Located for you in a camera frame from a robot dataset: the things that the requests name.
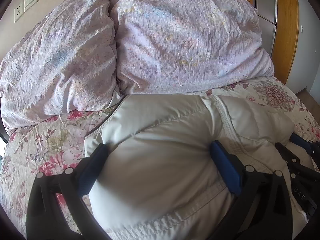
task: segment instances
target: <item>pillow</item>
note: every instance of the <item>pillow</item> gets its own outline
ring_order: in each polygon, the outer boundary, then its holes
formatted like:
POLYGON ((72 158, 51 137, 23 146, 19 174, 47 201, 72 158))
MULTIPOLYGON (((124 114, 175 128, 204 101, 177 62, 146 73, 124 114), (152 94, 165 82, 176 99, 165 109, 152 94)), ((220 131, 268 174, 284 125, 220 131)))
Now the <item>pillow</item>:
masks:
POLYGON ((8 52, 0 65, 7 130, 119 102, 109 5, 109 0, 65 0, 8 52))
POLYGON ((187 93, 272 76, 246 0, 110 0, 126 94, 187 93))

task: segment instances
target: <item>white puffer jacket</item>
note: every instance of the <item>white puffer jacket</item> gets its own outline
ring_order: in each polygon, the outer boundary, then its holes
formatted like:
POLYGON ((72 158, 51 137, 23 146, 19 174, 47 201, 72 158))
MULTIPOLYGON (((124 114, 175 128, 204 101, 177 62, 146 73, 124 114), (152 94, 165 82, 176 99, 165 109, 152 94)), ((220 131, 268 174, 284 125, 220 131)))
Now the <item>white puffer jacket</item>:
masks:
POLYGON ((100 143, 111 147, 89 194, 93 214, 112 239, 206 239, 233 200, 209 155, 210 143, 219 140, 244 165, 283 172, 295 237, 305 214, 274 147, 287 145, 313 168, 307 153, 288 143, 293 127, 275 109, 235 97, 127 96, 85 138, 87 156, 100 143))

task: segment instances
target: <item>bed sheet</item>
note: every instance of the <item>bed sheet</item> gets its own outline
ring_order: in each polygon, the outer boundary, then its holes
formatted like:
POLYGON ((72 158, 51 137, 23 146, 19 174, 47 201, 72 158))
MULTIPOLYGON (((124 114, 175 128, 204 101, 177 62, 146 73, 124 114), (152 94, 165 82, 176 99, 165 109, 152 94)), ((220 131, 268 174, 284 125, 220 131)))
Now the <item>bed sheet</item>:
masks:
MULTIPOLYGON (((320 127, 315 119, 293 92, 275 77, 253 78, 187 94, 228 95, 277 108, 294 122, 298 135, 306 140, 320 140, 320 127)), ((97 112, 75 110, 35 126, 19 128, 11 135, 0 172, 0 204, 24 236, 28 199, 36 173, 54 175, 67 167, 75 167, 84 157, 84 136, 115 107, 97 112)), ((90 209, 89 198, 84 196, 83 199, 90 209)), ((77 231, 61 195, 58 200, 70 228, 77 231)))

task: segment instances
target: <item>silver screw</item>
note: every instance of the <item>silver screw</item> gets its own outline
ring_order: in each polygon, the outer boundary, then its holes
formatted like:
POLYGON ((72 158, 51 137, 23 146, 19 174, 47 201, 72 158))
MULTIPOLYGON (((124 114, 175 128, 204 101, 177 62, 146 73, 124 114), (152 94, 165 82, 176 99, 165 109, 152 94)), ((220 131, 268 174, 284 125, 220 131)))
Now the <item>silver screw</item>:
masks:
POLYGON ((254 168, 253 168, 251 165, 247 165, 247 166, 245 167, 245 170, 246 170, 247 172, 253 172, 253 171, 254 171, 254 168))
POLYGON ((41 179, 42 177, 43 177, 43 172, 39 172, 37 175, 36 175, 36 177, 38 178, 38 179, 41 179))
POLYGON ((71 174, 73 172, 73 168, 69 167, 69 168, 66 168, 64 173, 65 174, 71 174))
POLYGON ((281 176, 282 176, 282 172, 281 172, 280 170, 276 170, 276 175, 277 175, 278 177, 281 177, 281 176))

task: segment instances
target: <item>wooden floor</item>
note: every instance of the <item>wooden floor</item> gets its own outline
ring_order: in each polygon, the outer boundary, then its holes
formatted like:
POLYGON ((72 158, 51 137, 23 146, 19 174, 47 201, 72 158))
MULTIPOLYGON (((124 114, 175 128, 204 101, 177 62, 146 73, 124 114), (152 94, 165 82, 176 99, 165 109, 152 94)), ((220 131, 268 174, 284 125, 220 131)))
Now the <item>wooden floor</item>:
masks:
POLYGON ((300 91, 297 93, 297 97, 303 102, 316 121, 320 124, 320 106, 308 93, 308 91, 305 89, 300 91))

